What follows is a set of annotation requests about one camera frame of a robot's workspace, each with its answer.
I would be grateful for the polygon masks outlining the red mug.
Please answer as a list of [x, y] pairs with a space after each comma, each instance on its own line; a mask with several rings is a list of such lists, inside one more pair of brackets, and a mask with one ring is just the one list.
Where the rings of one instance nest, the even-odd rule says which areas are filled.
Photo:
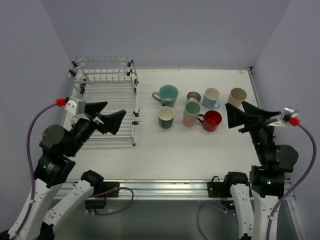
[[207, 132], [214, 132], [222, 122], [222, 115], [216, 110], [209, 110], [205, 114], [199, 114], [197, 120]]

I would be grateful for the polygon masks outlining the sage green mug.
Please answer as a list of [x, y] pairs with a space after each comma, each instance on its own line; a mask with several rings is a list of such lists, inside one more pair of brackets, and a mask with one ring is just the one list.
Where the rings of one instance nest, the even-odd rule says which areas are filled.
[[152, 97], [156, 101], [171, 108], [174, 107], [178, 95], [179, 90], [174, 85], [164, 85], [159, 89], [159, 91], [152, 93]]

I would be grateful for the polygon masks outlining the beige tumbler cup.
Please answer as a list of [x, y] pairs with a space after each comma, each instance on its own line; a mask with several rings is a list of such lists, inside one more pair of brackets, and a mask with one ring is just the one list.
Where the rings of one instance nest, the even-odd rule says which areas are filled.
[[236, 87], [230, 91], [227, 102], [239, 108], [246, 99], [247, 92], [242, 88]]

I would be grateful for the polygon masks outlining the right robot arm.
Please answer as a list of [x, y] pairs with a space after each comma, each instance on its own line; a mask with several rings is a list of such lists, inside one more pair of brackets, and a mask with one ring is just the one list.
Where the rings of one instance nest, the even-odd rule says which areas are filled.
[[227, 124], [230, 129], [239, 127], [242, 134], [249, 133], [259, 165], [253, 165], [249, 175], [228, 172], [223, 183], [235, 203], [239, 239], [275, 240], [285, 174], [293, 172], [299, 154], [290, 145], [274, 142], [275, 127], [286, 125], [276, 118], [281, 112], [263, 110], [246, 101], [241, 104], [243, 109], [226, 103]]

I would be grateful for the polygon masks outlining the light blue patterned cup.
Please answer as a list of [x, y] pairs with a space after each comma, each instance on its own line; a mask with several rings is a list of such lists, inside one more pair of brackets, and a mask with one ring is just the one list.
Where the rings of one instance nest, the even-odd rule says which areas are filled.
[[202, 104], [208, 109], [218, 109], [221, 107], [219, 97], [220, 92], [216, 88], [207, 88], [203, 95]]

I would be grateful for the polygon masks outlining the light green tumbler cup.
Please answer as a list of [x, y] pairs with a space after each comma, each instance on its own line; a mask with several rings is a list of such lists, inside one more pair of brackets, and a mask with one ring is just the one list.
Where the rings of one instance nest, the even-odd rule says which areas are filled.
[[201, 111], [201, 106], [198, 102], [196, 101], [189, 101], [185, 104], [184, 107], [184, 115], [188, 118], [188, 119], [196, 119]]

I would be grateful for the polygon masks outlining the pink tumbler cup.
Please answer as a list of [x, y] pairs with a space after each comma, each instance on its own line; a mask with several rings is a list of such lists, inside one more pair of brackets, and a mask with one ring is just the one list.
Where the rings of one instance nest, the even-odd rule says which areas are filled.
[[183, 116], [183, 124], [188, 128], [193, 127], [195, 125], [195, 123], [197, 122], [197, 120], [198, 120], [197, 117], [190, 119], [186, 115]]

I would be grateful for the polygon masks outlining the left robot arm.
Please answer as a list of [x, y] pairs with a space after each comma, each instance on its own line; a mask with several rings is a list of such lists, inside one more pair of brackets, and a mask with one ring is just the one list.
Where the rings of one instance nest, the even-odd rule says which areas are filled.
[[104, 178], [88, 170], [80, 181], [54, 207], [51, 204], [66, 182], [75, 161], [71, 160], [91, 135], [98, 131], [115, 135], [126, 115], [124, 109], [112, 114], [101, 114], [106, 101], [86, 103], [84, 99], [58, 98], [47, 106], [64, 107], [74, 115], [84, 114], [76, 124], [66, 130], [59, 124], [50, 125], [42, 134], [39, 146], [42, 156], [36, 168], [29, 162], [31, 190], [22, 211], [14, 225], [0, 234], [2, 240], [53, 240], [55, 232], [66, 217], [93, 194], [100, 195]]

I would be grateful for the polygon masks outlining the dark green mug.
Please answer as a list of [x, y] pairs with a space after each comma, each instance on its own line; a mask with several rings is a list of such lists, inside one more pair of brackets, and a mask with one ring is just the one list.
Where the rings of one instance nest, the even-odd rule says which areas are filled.
[[163, 129], [169, 129], [175, 117], [175, 111], [169, 106], [163, 106], [158, 110], [158, 123]]

